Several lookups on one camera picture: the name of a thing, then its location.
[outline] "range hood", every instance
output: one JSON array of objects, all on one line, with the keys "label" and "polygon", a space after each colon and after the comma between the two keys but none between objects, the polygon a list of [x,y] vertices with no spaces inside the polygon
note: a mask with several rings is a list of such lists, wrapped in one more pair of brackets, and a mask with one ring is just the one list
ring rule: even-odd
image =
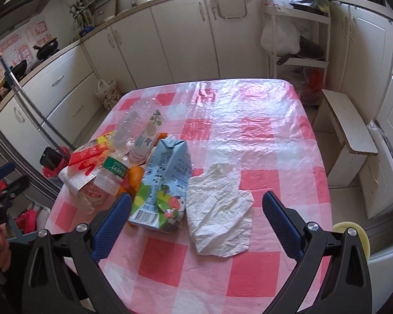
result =
[{"label": "range hood", "polygon": [[50,0],[10,0],[0,10],[0,40],[42,12]]}]

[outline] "white stool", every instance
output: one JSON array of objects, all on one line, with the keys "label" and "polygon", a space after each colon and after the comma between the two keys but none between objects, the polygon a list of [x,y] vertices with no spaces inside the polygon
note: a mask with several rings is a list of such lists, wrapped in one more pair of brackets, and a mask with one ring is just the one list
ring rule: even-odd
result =
[{"label": "white stool", "polygon": [[376,155],[377,148],[361,116],[343,93],[323,89],[324,99],[313,121],[313,130],[336,133],[329,147],[339,155],[326,169],[330,186],[346,186],[354,179],[367,156]]}]

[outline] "tissue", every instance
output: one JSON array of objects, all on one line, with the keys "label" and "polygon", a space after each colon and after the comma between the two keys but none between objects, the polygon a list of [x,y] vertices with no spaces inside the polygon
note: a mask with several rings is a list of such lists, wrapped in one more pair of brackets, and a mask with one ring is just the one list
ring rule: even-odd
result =
[{"label": "tissue", "polygon": [[238,189],[239,180],[233,166],[222,162],[190,178],[187,219],[198,254],[230,257],[249,249],[254,199]]}]

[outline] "bottle label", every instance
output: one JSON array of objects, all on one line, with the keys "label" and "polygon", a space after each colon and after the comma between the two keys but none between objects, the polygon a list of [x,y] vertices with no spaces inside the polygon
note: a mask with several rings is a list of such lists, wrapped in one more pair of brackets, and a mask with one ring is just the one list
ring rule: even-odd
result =
[{"label": "bottle label", "polygon": [[111,171],[120,178],[124,178],[128,171],[128,168],[124,164],[110,156],[105,159],[103,168]]}]

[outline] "pink checkered tablecloth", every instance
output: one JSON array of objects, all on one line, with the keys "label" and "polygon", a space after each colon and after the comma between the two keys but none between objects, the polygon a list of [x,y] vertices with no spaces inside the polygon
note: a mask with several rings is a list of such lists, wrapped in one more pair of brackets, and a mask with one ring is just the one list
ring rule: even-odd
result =
[{"label": "pink checkered tablecloth", "polygon": [[[295,266],[262,212],[263,194],[273,190],[305,221],[325,230],[332,225],[323,162],[294,88],[283,80],[230,79],[140,89],[120,100],[94,138],[113,130],[142,97],[162,105],[169,119],[165,132],[188,141],[194,175],[216,161],[240,170],[240,189],[254,196],[249,251],[199,256],[186,221],[172,235],[126,225],[101,269],[139,314],[262,313]],[[90,220],[64,186],[46,227],[68,232]],[[323,265],[303,307],[313,303],[325,271]]]}]

